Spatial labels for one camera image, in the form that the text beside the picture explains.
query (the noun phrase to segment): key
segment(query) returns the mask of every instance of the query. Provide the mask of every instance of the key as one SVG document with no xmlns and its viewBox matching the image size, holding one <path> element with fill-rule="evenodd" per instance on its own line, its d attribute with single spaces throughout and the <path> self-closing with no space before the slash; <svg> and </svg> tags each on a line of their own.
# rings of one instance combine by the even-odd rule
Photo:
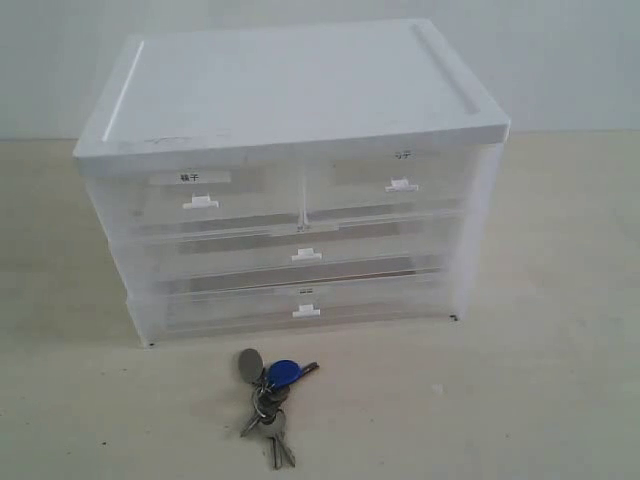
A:
<svg viewBox="0 0 640 480">
<path fill-rule="evenodd" d="M 265 393 L 262 396 L 258 394 L 259 387 L 254 391 L 251 399 L 253 402 L 253 415 L 240 430 L 240 437 L 246 437 L 253 430 L 258 422 L 262 419 L 273 418 L 289 396 L 289 387 L 281 388 L 272 393 Z"/>
<path fill-rule="evenodd" d="M 297 382 L 305 375 L 320 368 L 317 362 L 312 362 L 300 368 L 293 360 L 279 360 L 267 370 L 267 383 L 272 390 L 278 390 Z"/>
<path fill-rule="evenodd" d="M 291 448 L 284 441 L 284 427 L 287 423 L 287 418 L 282 410 L 278 410 L 274 419 L 269 423 L 260 422 L 258 424 L 258 430 L 266 437 L 275 439 L 279 449 L 282 451 L 284 457 L 292 467 L 296 466 L 296 457 L 293 455 Z"/>
<path fill-rule="evenodd" d="M 273 453 L 273 469 L 280 470 L 282 468 L 282 450 L 275 437 L 271 439 L 271 452 Z"/>
<path fill-rule="evenodd" d="M 238 370 L 242 380 L 252 385 L 261 383 L 264 377 L 264 362 L 257 350 L 247 348 L 240 352 Z"/>
</svg>

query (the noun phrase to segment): metal key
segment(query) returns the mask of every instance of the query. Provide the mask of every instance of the metal key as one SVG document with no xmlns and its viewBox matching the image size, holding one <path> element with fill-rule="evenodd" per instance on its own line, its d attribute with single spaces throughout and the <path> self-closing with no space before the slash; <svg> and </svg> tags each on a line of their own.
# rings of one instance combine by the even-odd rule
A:
<svg viewBox="0 0 640 480">
<path fill-rule="evenodd" d="M 258 424 L 258 430 L 260 433 L 270 439 L 274 439 L 278 449 L 286 457 L 287 461 L 292 467 L 296 466 L 296 457 L 289 446 L 284 441 L 284 427 L 287 423 L 287 418 L 282 410 L 278 410 L 274 419 L 269 423 L 260 422 Z"/>
<path fill-rule="evenodd" d="M 271 439 L 271 452 L 273 455 L 273 469 L 280 470 L 282 468 L 282 450 L 275 437 Z"/>
<path fill-rule="evenodd" d="M 289 387 L 282 388 L 277 392 L 264 393 L 259 395 L 259 387 L 253 393 L 251 397 L 253 402 L 253 415 L 240 430 L 240 437 L 246 437 L 255 426 L 264 419 L 271 419 L 275 416 L 280 406 L 289 396 Z"/>
</svg>

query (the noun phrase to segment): drawer label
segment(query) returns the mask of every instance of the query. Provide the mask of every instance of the drawer label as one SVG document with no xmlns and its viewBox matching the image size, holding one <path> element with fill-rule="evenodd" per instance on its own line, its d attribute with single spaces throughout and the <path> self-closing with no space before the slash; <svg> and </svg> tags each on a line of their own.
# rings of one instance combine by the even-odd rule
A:
<svg viewBox="0 0 640 480">
<path fill-rule="evenodd" d="M 191 185 L 194 183 L 231 183 L 231 172 L 224 170 L 186 170 L 157 173 L 149 178 L 151 185 Z"/>
</svg>

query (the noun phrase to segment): key ring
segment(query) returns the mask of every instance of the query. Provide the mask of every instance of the key ring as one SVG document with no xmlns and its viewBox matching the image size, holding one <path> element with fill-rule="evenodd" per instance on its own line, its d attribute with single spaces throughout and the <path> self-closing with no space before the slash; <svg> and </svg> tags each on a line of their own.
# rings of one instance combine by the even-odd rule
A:
<svg viewBox="0 0 640 480">
<path fill-rule="evenodd" d="M 253 403 L 253 408 L 255 409 L 256 413 L 260 415 L 260 418 L 268 417 L 266 413 L 260 410 L 260 405 L 258 402 L 258 389 L 254 390 L 253 393 L 251 394 L 251 402 Z"/>
</svg>

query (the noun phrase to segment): translucent plastic drawer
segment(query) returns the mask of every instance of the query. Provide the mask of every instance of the translucent plastic drawer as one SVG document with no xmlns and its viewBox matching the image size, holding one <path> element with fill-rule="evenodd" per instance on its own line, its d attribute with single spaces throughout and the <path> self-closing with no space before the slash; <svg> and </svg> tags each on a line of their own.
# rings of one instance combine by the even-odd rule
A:
<svg viewBox="0 0 640 480">
<path fill-rule="evenodd" d="M 405 150 L 308 162 L 306 219 L 332 222 L 458 209 L 469 195 L 483 149 Z"/>
<path fill-rule="evenodd" d="M 110 239 L 251 231 L 300 217 L 299 167 L 290 161 L 93 177 L 87 188 Z"/>
<path fill-rule="evenodd" d="M 436 273 L 447 270 L 446 254 L 400 255 L 367 260 L 348 260 L 317 265 L 300 265 L 200 277 L 158 280 L 136 296 L 184 295 L 279 285 L 363 279 L 374 276 Z"/>
<path fill-rule="evenodd" d="M 439 275 L 405 275 L 268 287 L 206 295 L 129 299 L 145 343 L 181 336 L 279 327 L 321 326 L 409 316 L 447 316 L 450 299 Z"/>
<path fill-rule="evenodd" d="M 111 250 L 129 290 L 145 293 L 167 280 L 368 258 L 444 255 L 453 249 L 460 223 L 457 216 L 428 217 L 293 235 L 112 244 Z"/>
</svg>

